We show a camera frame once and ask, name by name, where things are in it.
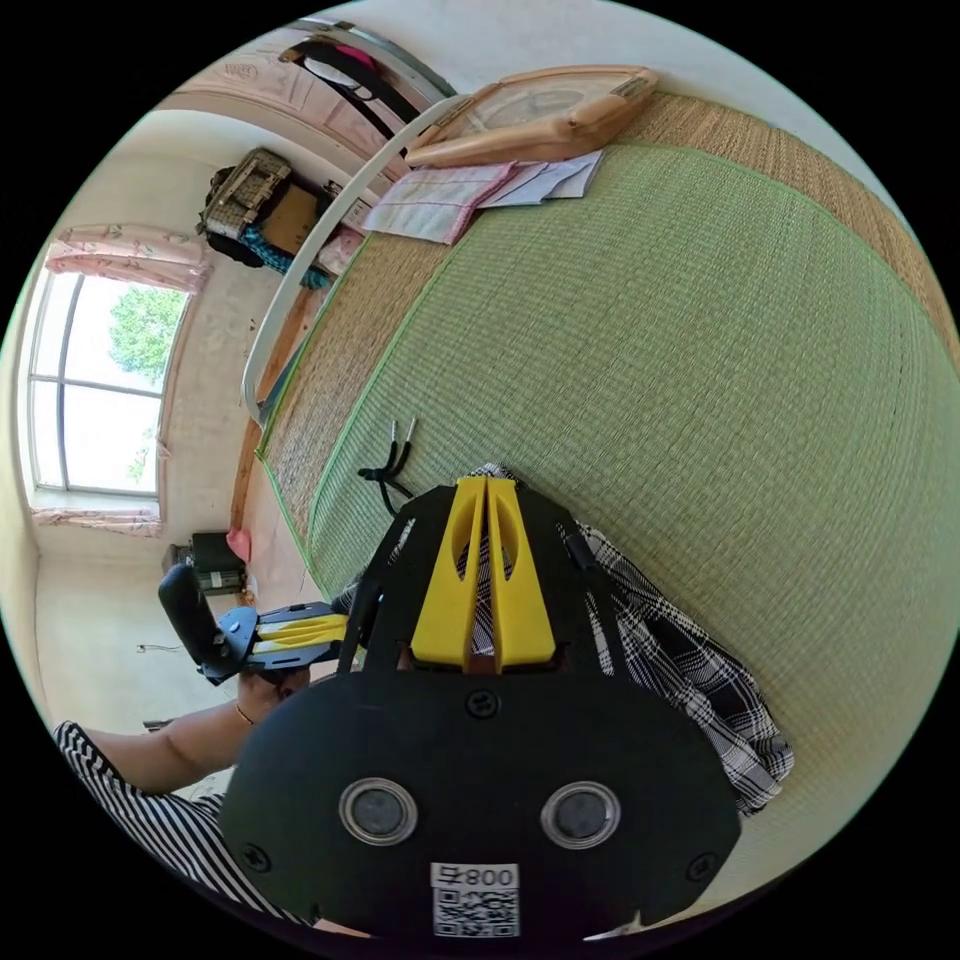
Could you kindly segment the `person's left hand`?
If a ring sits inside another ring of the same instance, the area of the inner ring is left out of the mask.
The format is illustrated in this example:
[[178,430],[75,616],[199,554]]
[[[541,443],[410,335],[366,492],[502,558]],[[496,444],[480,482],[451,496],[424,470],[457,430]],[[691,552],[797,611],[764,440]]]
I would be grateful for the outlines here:
[[237,678],[236,710],[248,725],[257,725],[309,684],[310,669],[306,667],[281,671],[272,678],[265,673],[243,672]]

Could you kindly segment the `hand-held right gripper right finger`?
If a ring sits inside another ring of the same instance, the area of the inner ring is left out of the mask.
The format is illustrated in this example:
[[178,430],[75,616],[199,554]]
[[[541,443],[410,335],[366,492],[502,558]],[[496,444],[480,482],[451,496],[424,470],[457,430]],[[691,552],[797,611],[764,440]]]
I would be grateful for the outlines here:
[[497,669],[549,663],[555,640],[516,484],[487,480],[487,535],[493,648]]

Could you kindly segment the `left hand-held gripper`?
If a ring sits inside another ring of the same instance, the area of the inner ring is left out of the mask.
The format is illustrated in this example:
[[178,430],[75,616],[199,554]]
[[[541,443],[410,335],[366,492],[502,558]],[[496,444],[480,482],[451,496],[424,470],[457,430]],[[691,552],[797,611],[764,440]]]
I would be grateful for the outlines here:
[[210,640],[198,648],[197,672],[210,684],[222,685],[243,672],[272,678],[336,660],[347,620],[323,602],[265,613],[237,607],[220,618]]

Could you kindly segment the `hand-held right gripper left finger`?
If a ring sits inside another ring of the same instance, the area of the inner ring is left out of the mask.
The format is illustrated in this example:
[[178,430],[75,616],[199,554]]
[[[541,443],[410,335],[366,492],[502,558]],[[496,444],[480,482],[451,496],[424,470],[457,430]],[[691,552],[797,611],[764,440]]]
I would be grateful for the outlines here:
[[486,487],[485,477],[464,477],[455,487],[436,491],[446,513],[439,520],[436,558],[410,644],[420,664],[470,663]]

